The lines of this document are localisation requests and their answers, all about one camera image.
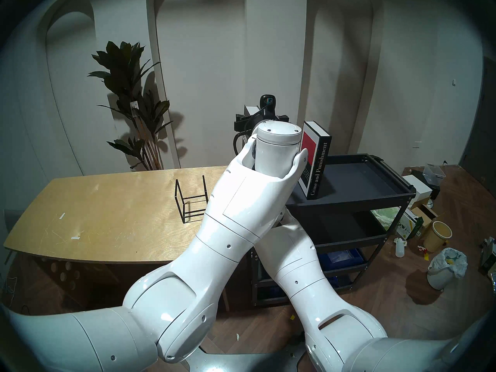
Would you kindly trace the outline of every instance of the red square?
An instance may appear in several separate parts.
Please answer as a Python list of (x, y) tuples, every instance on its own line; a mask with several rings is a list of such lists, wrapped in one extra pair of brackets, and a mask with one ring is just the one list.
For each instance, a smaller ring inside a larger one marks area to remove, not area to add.
[(308, 134), (303, 132), (303, 140), (301, 141), (301, 150), (307, 148), (308, 150), (308, 163), (313, 164), (313, 155), (315, 154), (315, 149), (317, 144), (313, 141)]

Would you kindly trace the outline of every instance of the transparent plastic box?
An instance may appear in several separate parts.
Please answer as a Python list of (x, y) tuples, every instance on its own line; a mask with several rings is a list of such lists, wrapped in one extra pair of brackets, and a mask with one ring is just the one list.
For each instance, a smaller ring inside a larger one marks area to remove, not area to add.
[(427, 163), (425, 165), (422, 174), (429, 184), (435, 185), (436, 187), (439, 187), (441, 181), (443, 181), (443, 179), (446, 177), (439, 166), (430, 163)]

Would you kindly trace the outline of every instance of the black rolling cart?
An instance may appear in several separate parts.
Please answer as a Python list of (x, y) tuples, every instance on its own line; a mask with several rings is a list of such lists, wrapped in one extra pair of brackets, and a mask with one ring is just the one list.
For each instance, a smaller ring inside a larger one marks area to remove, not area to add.
[[(349, 291), (395, 232), (396, 224), (415, 197), (415, 188), (382, 159), (368, 154), (328, 156), (319, 198), (307, 200), (296, 184), (286, 206), (312, 239), (324, 275), (337, 292)], [(371, 210), (397, 206), (400, 211), (386, 231)], [(361, 248), (376, 245), (367, 258)], [(353, 258), (331, 262), (327, 253), (349, 250)], [(251, 302), (254, 306), (289, 301), (261, 265), (251, 260)], [(351, 274), (357, 274), (352, 280)]]

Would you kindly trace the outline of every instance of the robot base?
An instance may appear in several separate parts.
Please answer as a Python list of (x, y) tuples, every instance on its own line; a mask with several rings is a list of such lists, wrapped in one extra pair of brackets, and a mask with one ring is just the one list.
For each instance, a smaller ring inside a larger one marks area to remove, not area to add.
[(274, 353), (219, 355), (205, 353), (199, 347), (185, 361), (191, 372), (296, 372), (305, 353), (305, 343), (287, 345)]

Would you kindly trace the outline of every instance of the book spine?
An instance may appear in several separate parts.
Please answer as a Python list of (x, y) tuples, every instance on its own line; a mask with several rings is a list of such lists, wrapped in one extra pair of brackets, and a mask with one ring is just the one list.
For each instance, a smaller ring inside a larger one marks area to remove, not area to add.
[(321, 136), (319, 145), (317, 146), (317, 154), (315, 155), (315, 164), (312, 173), (310, 174), (310, 182), (308, 184), (307, 200), (315, 200), (319, 194), (321, 177), (324, 175), (325, 159), (329, 153), (331, 145), (330, 136)]

